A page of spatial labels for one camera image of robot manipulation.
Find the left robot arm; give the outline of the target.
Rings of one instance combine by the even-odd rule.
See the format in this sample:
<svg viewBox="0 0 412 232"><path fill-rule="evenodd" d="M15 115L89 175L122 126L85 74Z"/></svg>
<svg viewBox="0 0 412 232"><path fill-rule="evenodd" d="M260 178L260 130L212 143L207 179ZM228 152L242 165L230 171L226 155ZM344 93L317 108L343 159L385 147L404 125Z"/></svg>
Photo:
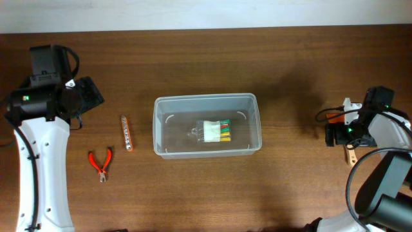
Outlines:
<svg viewBox="0 0 412 232"><path fill-rule="evenodd" d="M6 98L5 119L19 150L17 231L74 231L67 196L66 151L71 120L104 102L80 59L61 45L30 49L32 74Z"/></svg>

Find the red handled pliers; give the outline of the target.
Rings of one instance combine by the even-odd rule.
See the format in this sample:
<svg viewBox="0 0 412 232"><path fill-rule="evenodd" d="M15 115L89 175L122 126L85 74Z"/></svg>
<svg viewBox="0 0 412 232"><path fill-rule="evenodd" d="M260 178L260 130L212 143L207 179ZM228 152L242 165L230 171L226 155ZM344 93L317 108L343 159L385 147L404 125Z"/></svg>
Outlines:
<svg viewBox="0 0 412 232"><path fill-rule="evenodd" d="M89 163L96 169L101 183L105 183L107 181L108 168L109 168L109 165L111 164L112 158L113 158L112 147L107 147L107 155L106 155L106 159L103 164L100 164L95 160L95 156L92 151L88 151Z"/></svg>

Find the orange socket bit holder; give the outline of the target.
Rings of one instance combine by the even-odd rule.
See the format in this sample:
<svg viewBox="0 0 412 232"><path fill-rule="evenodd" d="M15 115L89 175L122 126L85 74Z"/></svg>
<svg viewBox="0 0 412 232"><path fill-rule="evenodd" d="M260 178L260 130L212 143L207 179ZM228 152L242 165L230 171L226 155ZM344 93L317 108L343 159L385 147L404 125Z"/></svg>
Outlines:
<svg viewBox="0 0 412 232"><path fill-rule="evenodd" d="M129 124L126 116L121 116L122 129L124 133L125 147L127 151L133 151L133 144L130 136Z"/></svg>

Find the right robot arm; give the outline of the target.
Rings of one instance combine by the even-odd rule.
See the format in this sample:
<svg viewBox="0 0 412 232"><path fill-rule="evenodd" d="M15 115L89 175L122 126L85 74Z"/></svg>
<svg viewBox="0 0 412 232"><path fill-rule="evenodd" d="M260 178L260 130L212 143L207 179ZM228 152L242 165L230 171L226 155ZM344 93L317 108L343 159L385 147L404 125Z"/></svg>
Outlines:
<svg viewBox="0 0 412 232"><path fill-rule="evenodd" d="M346 181L347 210L331 218L318 218L305 231L411 231L411 119L392 107L395 92L369 88L362 103L346 98L342 106L321 110L317 122L325 124L325 143L343 145L352 169ZM366 159L381 160L351 200L353 178Z"/></svg>

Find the orange scraper with wooden handle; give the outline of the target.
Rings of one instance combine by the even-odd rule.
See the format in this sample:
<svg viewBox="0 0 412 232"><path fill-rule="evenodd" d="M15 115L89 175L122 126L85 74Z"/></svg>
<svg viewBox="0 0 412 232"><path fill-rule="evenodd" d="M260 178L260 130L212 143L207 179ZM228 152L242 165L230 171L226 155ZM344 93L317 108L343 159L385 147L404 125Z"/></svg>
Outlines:
<svg viewBox="0 0 412 232"><path fill-rule="evenodd" d="M351 129L344 124L344 116L337 116L336 113L326 114L327 123L325 125L325 143L328 147L343 146L346 155L346 162L351 167L357 163L353 139L350 137Z"/></svg>

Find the clear plastic container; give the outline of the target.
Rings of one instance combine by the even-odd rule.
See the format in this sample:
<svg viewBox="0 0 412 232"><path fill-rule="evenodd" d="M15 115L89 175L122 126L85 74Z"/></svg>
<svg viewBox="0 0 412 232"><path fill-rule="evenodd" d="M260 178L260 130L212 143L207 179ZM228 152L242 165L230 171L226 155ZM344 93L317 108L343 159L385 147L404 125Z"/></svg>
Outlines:
<svg viewBox="0 0 412 232"><path fill-rule="evenodd" d="M198 142L197 121L231 121L230 142ZM153 146L163 159L251 155L263 145L256 96L222 93L160 97L154 102Z"/></svg>

